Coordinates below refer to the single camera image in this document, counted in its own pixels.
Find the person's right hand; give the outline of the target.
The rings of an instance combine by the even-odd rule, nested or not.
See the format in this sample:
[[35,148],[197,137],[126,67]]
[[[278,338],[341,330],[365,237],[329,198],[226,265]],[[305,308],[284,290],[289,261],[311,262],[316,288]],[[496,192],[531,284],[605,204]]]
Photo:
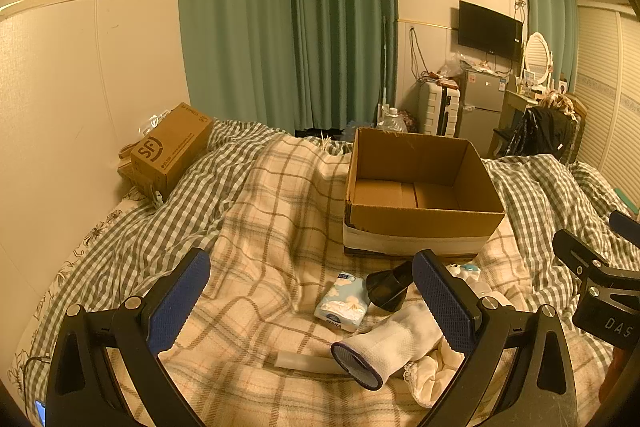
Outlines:
[[631,356],[631,350],[623,350],[619,347],[613,348],[613,358],[608,371],[606,372],[605,379],[599,389],[599,401],[603,403],[612,389],[615,387],[617,381],[620,379],[620,375],[627,365],[627,362]]

